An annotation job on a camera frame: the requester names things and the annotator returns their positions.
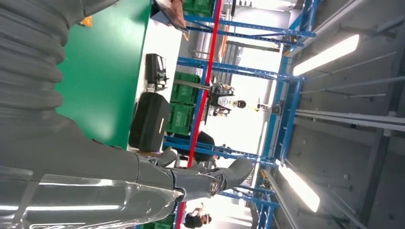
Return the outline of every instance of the humanoid robot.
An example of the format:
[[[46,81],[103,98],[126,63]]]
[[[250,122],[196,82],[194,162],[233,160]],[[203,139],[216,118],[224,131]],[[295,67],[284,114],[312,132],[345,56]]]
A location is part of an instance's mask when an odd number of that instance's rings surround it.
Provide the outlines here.
[[[273,114],[281,114],[283,102],[276,105],[267,105],[257,102],[257,106],[250,107],[246,101],[234,95],[235,89],[222,83],[214,83],[210,90],[209,105],[214,107],[213,116],[228,116],[233,110],[251,109],[256,112],[265,111]]]
[[[236,187],[253,169],[249,160],[164,168],[164,157],[87,139],[55,111],[69,29],[115,2],[1,1],[0,228],[129,228],[165,218],[176,202]]]

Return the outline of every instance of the green table surface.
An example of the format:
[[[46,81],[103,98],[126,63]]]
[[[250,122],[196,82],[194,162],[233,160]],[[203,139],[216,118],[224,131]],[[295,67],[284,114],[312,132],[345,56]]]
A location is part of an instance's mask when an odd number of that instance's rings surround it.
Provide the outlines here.
[[[88,138],[127,147],[150,8],[150,0],[121,0],[93,15],[92,28],[70,30],[57,112]]]

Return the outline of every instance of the transparent plastic cover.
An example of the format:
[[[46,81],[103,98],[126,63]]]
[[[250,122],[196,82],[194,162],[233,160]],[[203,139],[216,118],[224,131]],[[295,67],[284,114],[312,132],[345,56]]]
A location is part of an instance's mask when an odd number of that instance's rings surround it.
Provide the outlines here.
[[[163,219],[181,195],[129,181],[0,167],[0,228],[125,229]]]

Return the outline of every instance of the black device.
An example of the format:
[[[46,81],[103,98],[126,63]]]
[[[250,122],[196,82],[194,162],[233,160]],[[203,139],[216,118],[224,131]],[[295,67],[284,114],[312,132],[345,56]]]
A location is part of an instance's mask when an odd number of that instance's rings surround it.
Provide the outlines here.
[[[146,80],[153,84],[155,91],[162,91],[166,88],[168,80],[166,75],[166,59],[154,54],[146,54]]]
[[[170,8],[166,8],[166,6],[156,0],[153,0],[151,18],[164,24],[170,23],[174,28],[182,32],[188,32],[188,29],[183,26],[177,15]]]
[[[129,133],[129,145],[144,152],[157,152],[163,142],[170,114],[167,100],[157,93],[143,93]]]

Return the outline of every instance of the workbench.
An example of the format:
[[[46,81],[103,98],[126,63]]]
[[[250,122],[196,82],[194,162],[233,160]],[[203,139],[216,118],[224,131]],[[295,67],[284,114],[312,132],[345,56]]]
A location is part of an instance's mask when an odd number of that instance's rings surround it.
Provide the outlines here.
[[[57,112],[74,121],[88,138],[127,148],[134,104],[145,89],[145,54],[166,58],[173,79],[181,32],[149,19],[150,0],[121,0],[93,15],[93,27],[70,30],[64,74],[56,86],[64,97]],[[169,89],[162,94],[169,101]]]

